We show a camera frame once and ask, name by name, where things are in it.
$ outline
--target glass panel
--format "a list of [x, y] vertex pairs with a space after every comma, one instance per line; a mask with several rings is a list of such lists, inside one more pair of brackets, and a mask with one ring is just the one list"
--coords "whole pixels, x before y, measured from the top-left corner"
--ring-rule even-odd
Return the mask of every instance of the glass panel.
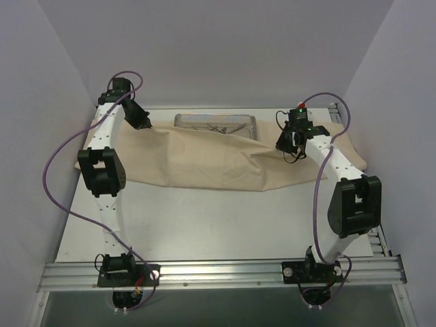
[[157, 291], [137, 311], [114, 314], [108, 292], [53, 292], [42, 326], [403, 326], [390, 286], [348, 286], [321, 311], [296, 288]]

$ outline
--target white table surface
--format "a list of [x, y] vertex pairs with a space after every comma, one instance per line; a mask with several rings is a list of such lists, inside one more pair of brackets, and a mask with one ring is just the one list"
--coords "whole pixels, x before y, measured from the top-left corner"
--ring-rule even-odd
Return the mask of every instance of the white table surface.
[[[275, 109], [149, 110], [151, 119], [169, 121], [176, 113], [253, 114], [273, 120]], [[327, 109], [311, 110], [319, 121], [330, 120]], [[178, 189], [127, 182], [123, 214], [127, 242], [146, 260], [246, 260], [303, 258], [313, 244], [314, 182], [265, 192]], [[328, 228], [327, 209], [333, 186], [322, 181], [318, 230]], [[100, 221], [99, 210], [82, 177], [72, 210]], [[93, 262], [104, 252], [103, 231], [69, 216], [57, 262]], [[366, 235], [346, 254], [372, 256]]]

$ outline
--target gray wall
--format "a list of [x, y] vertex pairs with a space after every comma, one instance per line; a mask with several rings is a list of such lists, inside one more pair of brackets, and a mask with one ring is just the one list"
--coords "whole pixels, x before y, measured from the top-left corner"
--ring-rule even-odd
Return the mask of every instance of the gray wall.
[[[1, 2], [0, 44], [0, 319], [2, 326], [24, 326], [66, 219], [44, 194], [42, 169], [95, 109], [37, 1]], [[50, 188], [68, 206], [81, 142], [61, 153], [50, 171]]]
[[353, 143], [384, 185], [384, 230], [420, 326], [436, 321], [435, 14], [434, 0], [396, 0], [345, 95]]
[[129, 68], [141, 104], [271, 107], [344, 94], [392, 0], [40, 3], [93, 99]]

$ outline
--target black bracket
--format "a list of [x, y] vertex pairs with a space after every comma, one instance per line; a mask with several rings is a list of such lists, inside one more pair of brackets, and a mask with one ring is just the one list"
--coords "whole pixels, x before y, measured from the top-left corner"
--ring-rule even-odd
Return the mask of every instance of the black bracket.
[[281, 132], [275, 148], [285, 153], [296, 155], [298, 149], [305, 153], [307, 140], [318, 135], [329, 136], [329, 131], [324, 126], [313, 126], [307, 118], [307, 108], [289, 110], [288, 121]]
[[153, 287], [159, 285], [160, 269], [158, 264], [149, 264], [151, 270], [156, 270], [158, 275], [154, 282], [152, 271], [144, 264], [137, 264], [132, 254], [121, 254], [111, 257], [106, 254], [99, 270], [98, 287]]
[[328, 223], [335, 234], [345, 238], [366, 234], [380, 225], [382, 182], [376, 177], [343, 178], [334, 188], [328, 207]]
[[[79, 150], [77, 160], [85, 185], [96, 198], [102, 194], [116, 196], [125, 187], [125, 170], [114, 149]], [[104, 168], [94, 166], [99, 162], [104, 162]]]
[[304, 261], [282, 262], [281, 272], [284, 284], [325, 284], [343, 280], [339, 261], [330, 266], [318, 264], [313, 258], [311, 247], [307, 249]]
[[[116, 102], [124, 94], [131, 91], [130, 80], [122, 77], [117, 77], [112, 80], [112, 88], [102, 93], [98, 98], [98, 104], [106, 104], [108, 102]], [[126, 98], [120, 103], [123, 106], [125, 120], [134, 129], [151, 128], [149, 119], [150, 112], [145, 111], [133, 99]]]

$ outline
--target beige cloth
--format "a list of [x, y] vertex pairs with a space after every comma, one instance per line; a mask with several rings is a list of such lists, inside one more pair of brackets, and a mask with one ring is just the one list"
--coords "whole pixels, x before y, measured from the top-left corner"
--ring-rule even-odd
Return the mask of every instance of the beige cloth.
[[[123, 121], [115, 149], [130, 181], [165, 187], [266, 191], [313, 181], [317, 176], [319, 168], [310, 158], [292, 165], [283, 160], [283, 153], [275, 149], [281, 132], [275, 123], [257, 121], [258, 141], [182, 129], [172, 123], [153, 125], [152, 129], [135, 130]], [[322, 125], [332, 135], [343, 129], [336, 123]], [[358, 169], [366, 168], [347, 134], [335, 144]]]

